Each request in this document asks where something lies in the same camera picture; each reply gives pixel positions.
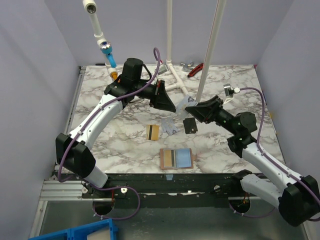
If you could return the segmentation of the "single silver VIP card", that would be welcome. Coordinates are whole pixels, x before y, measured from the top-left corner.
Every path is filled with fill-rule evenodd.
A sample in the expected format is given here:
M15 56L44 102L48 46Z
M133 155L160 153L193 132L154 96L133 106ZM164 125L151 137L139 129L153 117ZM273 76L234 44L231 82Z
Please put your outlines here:
M184 120L188 116L188 112L185 110L186 107L194 107L198 102L191 96L186 95L176 106L176 114L179 118Z

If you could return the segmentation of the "gold credit card stack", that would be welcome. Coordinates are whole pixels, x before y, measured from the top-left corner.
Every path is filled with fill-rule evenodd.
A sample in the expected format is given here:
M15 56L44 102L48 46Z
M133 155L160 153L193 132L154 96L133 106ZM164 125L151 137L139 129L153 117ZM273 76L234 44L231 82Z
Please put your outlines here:
M146 126L146 139L150 141L159 140L160 126L156 124L148 124Z

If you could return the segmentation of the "single gold card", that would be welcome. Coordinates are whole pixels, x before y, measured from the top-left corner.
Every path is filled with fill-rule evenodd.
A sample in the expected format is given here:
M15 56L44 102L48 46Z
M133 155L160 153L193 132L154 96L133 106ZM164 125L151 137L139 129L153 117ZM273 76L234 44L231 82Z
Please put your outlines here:
M176 167L176 153L174 149L163 150L163 166L165 168Z

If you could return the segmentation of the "pink leather card holder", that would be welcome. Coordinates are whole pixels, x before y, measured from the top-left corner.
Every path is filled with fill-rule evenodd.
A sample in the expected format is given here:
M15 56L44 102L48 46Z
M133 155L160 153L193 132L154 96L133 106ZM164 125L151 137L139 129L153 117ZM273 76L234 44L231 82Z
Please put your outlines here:
M164 167L164 150L175 150L175 167ZM160 149L160 168L162 170L177 170L177 169L193 169L194 168L194 156L191 148L161 148Z

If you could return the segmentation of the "silver VIP card stack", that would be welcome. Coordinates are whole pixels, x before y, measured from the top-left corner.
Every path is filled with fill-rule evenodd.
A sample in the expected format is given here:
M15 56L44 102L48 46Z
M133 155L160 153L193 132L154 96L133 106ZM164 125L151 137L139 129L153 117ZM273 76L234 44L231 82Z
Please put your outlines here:
M179 129L176 127L173 118L167 117L161 119L161 128L164 133L167 133L169 136L176 134Z

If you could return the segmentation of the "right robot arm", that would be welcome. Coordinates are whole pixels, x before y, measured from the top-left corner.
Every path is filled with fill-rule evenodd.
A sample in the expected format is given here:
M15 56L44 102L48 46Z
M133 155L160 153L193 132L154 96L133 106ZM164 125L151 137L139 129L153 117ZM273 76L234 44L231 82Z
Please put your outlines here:
M275 207L282 218L291 226L310 221L316 222L320 212L320 191L318 182L310 175L302 176L282 164L259 145L252 136L257 130L256 116L251 112L232 115L223 108L223 100L218 96L188 106L185 110L199 122L216 125L229 131L227 139L230 150L251 163L266 177L261 179L250 171L238 173L230 183L230 191L241 196L245 192L253 194Z

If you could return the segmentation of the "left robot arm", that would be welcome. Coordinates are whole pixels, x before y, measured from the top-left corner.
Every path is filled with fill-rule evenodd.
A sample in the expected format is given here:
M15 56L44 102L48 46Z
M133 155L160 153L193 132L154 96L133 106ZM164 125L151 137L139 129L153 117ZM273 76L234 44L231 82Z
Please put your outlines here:
M98 105L85 120L68 134L60 133L55 139L56 159L60 168L66 168L88 183L94 185L93 191L101 198L107 197L111 185L108 176L101 171L91 153L96 139L107 124L119 114L135 97L149 100L152 108L175 112L176 107L165 89L165 82L150 74L142 79L146 65L138 58L128 58L122 73L107 85Z

